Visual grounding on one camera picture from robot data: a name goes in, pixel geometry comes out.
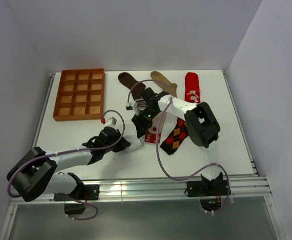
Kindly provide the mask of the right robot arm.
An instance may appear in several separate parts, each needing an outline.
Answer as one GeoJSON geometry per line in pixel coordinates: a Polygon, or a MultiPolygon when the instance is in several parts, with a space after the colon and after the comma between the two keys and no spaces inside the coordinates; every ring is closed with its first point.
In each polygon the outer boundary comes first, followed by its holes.
{"type": "Polygon", "coordinates": [[[146,134],[147,129],[152,126],[153,118],[159,113],[170,113],[185,121],[191,141],[204,152],[205,166],[190,176],[171,176],[161,163],[157,146],[157,160],[163,173],[175,181],[185,181],[200,174],[202,178],[206,179],[202,182],[203,192],[213,195],[220,187],[216,178],[220,174],[225,174],[226,171],[219,163],[212,162],[217,159],[216,142],[219,138],[220,125],[210,106],[206,102],[186,102],[165,91],[155,93],[149,87],[144,90],[142,97],[146,101],[147,107],[132,118],[138,138],[146,134]]]}

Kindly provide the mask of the white sock with black stripes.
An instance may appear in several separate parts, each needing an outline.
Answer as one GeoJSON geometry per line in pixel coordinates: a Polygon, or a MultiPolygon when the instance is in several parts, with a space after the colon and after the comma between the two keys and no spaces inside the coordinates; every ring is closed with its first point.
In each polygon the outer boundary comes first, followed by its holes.
{"type": "Polygon", "coordinates": [[[130,146],[124,150],[125,152],[134,151],[134,150],[142,147],[144,144],[143,140],[141,140],[140,138],[137,138],[136,136],[133,136],[133,135],[125,135],[124,138],[125,138],[125,140],[127,140],[130,143],[130,146]]]}

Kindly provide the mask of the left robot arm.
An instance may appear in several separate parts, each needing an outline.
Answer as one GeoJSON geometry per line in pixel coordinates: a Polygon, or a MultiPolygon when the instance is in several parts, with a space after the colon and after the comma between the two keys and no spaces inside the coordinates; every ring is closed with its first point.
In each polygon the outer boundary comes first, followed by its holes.
{"type": "Polygon", "coordinates": [[[74,173],[62,170],[92,165],[108,152],[121,152],[131,143],[118,129],[104,127],[98,136],[90,138],[77,149],[48,153],[40,147],[32,148],[7,174],[8,195],[30,202],[43,193],[61,198],[81,200],[85,195],[83,181],[74,173]]]}

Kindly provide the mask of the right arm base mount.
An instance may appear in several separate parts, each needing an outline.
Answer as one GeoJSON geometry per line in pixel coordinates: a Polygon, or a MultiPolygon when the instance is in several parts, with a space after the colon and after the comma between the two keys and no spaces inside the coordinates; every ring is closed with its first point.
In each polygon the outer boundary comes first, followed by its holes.
{"type": "Polygon", "coordinates": [[[197,180],[186,182],[185,196],[199,198],[204,211],[215,213],[222,207],[222,197],[230,197],[231,190],[226,180],[197,180]]]}

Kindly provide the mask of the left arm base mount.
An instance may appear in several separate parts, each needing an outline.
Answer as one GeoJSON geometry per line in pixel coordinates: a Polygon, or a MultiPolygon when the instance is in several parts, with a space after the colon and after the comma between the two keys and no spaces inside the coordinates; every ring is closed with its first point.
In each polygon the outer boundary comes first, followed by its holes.
{"type": "Polygon", "coordinates": [[[64,212],[68,218],[77,221],[86,221],[98,215],[98,208],[89,201],[96,201],[99,198],[100,185],[88,184],[77,186],[71,193],[55,193],[55,202],[64,202],[64,212]],[[88,208],[94,209],[95,213],[91,217],[79,217],[88,208]]]}

